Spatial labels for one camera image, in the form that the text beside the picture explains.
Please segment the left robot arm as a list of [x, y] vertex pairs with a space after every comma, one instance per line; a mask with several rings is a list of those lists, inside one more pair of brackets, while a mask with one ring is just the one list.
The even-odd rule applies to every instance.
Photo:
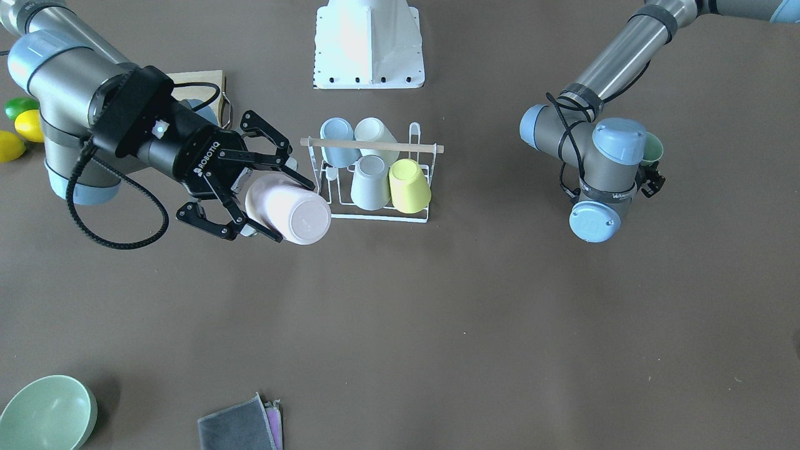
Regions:
[[798, 2], [646, 1], [574, 82], [523, 114], [523, 142], [577, 169], [577, 188], [564, 192], [572, 202], [569, 227], [583, 241], [611, 239], [636, 194], [652, 197], [663, 187], [660, 140], [635, 120], [601, 115], [680, 29], [704, 14], [796, 24]]

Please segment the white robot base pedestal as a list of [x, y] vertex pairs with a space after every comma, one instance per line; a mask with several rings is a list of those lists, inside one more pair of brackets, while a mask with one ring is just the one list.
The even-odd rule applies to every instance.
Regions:
[[315, 89], [424, 86], [418, 9], [406, 1], [329, 1], [316, 11]]

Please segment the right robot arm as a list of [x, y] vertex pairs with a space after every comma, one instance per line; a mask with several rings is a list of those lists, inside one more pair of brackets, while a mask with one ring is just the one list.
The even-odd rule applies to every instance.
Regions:
[[[187, 190], [176, 217], [217, 238], [263, 234], [276, 242], [315, 243], [331, 213], [314, 183], [294, 170], [291, 142], [246, 111], [240, 131], [218, 124], [213, 82], [208, 100], [176, 99], [182, 83], [126, 59], [63, 1], [3, 1], [2, 25], [16, 35], [9, 74], [38, 100], [45, 166], [76, 226], [103, 247], [146, 247], [168, 230], [169, 213], [131, 172], [153, 168]], [[114, 242], [89, 230], [77, 205], [105, 203], [122, 183], [162, 214], [152, 236]]]

